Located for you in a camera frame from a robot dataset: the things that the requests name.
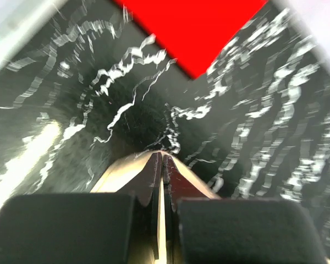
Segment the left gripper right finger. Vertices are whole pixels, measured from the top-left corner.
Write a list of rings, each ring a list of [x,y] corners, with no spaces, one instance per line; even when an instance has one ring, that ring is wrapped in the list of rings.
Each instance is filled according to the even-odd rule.
[[[163,158],[169,263],[326,263],[308,212],[285,199],[218,199]]]

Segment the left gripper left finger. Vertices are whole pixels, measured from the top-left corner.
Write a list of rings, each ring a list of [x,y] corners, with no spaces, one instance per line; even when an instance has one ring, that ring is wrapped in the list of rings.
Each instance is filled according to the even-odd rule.
[[[135,197],[18,195],[0,209],[0,263],[129,263]]]

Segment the beige t shirt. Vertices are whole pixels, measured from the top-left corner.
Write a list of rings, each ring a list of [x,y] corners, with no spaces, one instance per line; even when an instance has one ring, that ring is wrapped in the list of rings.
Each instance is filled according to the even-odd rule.
[[[191,169],[165,151],[146,151],[115,161],[92,192],[135,197],[129,263],[184,263],[178,200],[219,198]]]

